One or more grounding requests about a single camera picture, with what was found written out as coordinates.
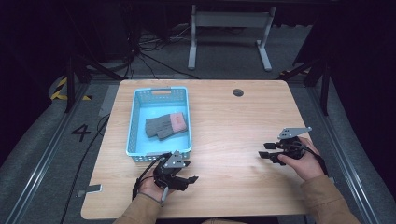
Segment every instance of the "blue plastic basket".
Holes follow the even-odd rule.
[[[188,130],[159,140],[147,137],[146,119],[182,112]],[[178,150],[183,158],[190,157],[191,125],[188,91],[185,87],[145,88],[134,91],[134,101],[128,132],[126,153],[134,161],[153,161],[159,155]]]

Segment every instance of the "wooden tabletop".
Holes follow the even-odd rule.
[[[286,82],[280,80],[125,80],[114,102],[87,194],[86,219],[117,218],[132,198],[136,179],[149,165],[125,152],[134,90],[185,86],[189,91],[190,166],[177,175],[199,176],[165,201],[160,217],[244,217],[305,214],[300,184],[288,166],[261,159],[263,143],[283,128],[305,124]],[[237,97],[233,90],[244,95]]]

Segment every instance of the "person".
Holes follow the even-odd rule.
[[[311,141],[300,137],[300,141],[315,153],[319,151]],[[292,167],[297,175],[304,180],[301,185],[304,202],[309,213],[318,224],[321,223],[359,223],[347,206],[343,195],[321,169],[318,161],[311,153],[305,153],[299,160],[286,155],[278,158]],[[152,176],[151,169],[146,176]],[[153,178],[147,178],[139,188],[136,198],[131,202],[123,215],[116,219],[115,224],[153,224],[161,211],[163,189],[155,185]],[[209,219],[206,223],[240,223],[228,220]]]

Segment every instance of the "yellow and black tape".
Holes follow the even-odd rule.
[[[64,87],[64,84],[67,82],[67,76],[64,76],[56,87],[55,91],[51,95],[51,100],[67,100],[67,95],[61,95],[61,90]],[[85,95],[82,97],[82,100],[92,100],[92,95]]]

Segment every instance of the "brown jacket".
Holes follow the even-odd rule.
[[[301,188],[305,196],[305,204],[309,213],[318,224],[348,223],[359,221],[350,213],[343,195],[326,175],[321,175],[305,181]],[[145,194],[137,194],[124,214],[114,223],[116,224],[154,224],[161,206],[158,202]],[[211,219],[207,223],[233,223],[227,220]]]

